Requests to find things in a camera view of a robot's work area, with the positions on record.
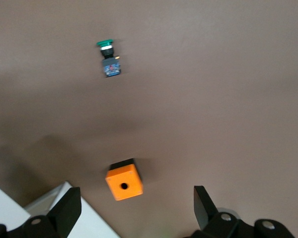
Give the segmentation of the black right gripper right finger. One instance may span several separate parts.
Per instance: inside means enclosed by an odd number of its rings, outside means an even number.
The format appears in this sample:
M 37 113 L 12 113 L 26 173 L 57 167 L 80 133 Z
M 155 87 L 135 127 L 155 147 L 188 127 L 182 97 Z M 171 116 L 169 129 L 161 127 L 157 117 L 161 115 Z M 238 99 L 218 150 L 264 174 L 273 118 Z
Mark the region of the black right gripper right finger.
M 232 213 L 220 212 L 205 187 L 194 187 L 194 213 L 199 229 L 192 238 L 293 238 L 294 235 L 280 222 L 259 219 L 251 226 Z

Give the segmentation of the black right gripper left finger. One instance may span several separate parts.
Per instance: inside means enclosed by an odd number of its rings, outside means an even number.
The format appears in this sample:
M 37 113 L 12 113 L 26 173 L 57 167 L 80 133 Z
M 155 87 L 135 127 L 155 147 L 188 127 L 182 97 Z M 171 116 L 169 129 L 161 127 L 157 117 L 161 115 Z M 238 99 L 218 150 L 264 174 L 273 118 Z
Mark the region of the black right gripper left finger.
M 66 238 L 80 215 L 80 188 L 71 187 L 47 215 L 34 216 L 12 231 L 0 224 L 0 238 Z

